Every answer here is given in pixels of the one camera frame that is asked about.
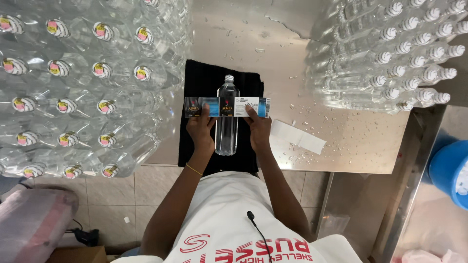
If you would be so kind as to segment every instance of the person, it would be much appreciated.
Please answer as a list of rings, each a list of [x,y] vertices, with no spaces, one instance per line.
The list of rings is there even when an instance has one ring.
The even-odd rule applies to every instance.
[[[246,111],[265,183],[235,171],[202,178],[214,152],[210,130],[216,122],[205,104],[186,127],[195,151],[146,226],[139,256],[115,263],[361,262],[343,236],[312,242],[306,215],[270,148],[271,118],[250,106]]]

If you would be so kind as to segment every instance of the person's left hand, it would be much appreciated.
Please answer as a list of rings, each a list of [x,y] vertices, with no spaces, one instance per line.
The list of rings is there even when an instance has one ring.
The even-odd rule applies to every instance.
[[[214,141],[210,130],[216,123],[217,117],[210,117],[210,106],[205,103],[200,117],[192,117],[187,123],[187,131],[195,144],[195,150],[214,152]]]

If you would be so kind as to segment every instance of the black towel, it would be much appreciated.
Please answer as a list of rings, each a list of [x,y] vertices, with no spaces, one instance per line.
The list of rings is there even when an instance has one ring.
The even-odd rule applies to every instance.
[[[241,92],[241,97],[263,97],[263,82],[257,73],[246,73],[230,70],[220,66],[187,60],[185,65],[184,97],[216,97],[218,88],[224,84],[224,76],[234,76],[234,85]],[[188,118],[182,110],[180,121],[179,163],[184,167],[194,151],[192,138],[185,129]],[[215,129],[211,130],[214,140]],[[237,128],[237,150],[232,156],[220,156],[213,153],[203,175],[210,175],[220,171],[258,172],[256,155],[250,145],[249,125],[240,117]]]

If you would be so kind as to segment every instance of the blue bucket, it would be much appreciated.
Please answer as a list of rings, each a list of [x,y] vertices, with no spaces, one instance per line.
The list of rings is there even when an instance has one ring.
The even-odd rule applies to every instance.
[[[461,140],[440,149],[429,165],[429,176],[432,183],[453,202],[468,210],[468,195],[462,196],[455,191],[458,174],[468,161],[468,140]]]

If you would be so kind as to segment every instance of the hand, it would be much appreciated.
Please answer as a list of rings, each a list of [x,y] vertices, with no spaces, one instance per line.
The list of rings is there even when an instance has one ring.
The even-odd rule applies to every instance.
[[[195,150],[207,151],[210,155],[214,152],[214,141],[210,136],[210,130],[217,117],[210,117],[210,106],[205,103],[200,117],[192,117],[187,123],[186,129],[195,144]]]
[[[250,144],[255,152],[257,150],[270,150],[271,118],[260,118],[249,105],[245,106],[249,117],[243,117],[250,126]]]

